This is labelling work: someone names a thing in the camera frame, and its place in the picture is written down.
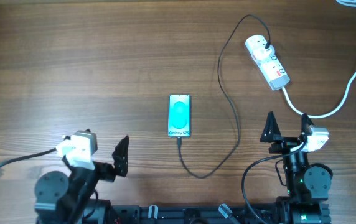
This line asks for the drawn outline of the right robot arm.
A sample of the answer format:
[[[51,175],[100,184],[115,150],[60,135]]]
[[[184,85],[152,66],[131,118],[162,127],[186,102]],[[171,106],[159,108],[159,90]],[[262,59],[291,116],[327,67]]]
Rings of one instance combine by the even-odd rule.
[[[288,196],[280,196],[273,205],[269,223],[331,223],[329,198],[332,170],[321,163],[310,164],[307,155],[320,150],[329,139],[326,128],[316,126],[308,115],[301,116],[298,137],[281,135],[274,113],[267,115],[260,141],[270,143],[270,154],[283,156]]]

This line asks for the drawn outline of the turquoise Galaxy smartphone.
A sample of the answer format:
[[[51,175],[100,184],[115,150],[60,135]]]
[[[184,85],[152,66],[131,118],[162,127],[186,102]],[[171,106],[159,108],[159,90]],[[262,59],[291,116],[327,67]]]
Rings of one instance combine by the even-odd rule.
[[[190,113],[190,95],[169,95],[168,136],[190,136]]]

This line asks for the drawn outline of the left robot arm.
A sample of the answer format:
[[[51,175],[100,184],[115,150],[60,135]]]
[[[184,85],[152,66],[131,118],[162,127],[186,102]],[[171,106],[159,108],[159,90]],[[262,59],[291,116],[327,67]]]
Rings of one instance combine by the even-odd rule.
[[[115,147],[113,163],[96,162],[97,150],[92,133],[74,134],[57,147],[57,154],[71,171],[44,174],[36,183],[34,193],[37,223],[121,223],[109,200],[100,200],[96,191],[99,181],[114,182],[128,173],[129,137]]]

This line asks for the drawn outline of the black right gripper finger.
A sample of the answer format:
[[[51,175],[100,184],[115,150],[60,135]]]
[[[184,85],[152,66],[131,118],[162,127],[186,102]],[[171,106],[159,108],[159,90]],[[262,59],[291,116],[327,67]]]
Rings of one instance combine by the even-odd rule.
[[[270,111],[267,115],[266,124],[261,133],[260,142],[272,143],[281,140],[281,132],[279,130],[274,113]]]
[[[314,127],[314,123],[308,117],[306,113],[301,115],[301,132],[303,134],[311,134],[311,129]]]

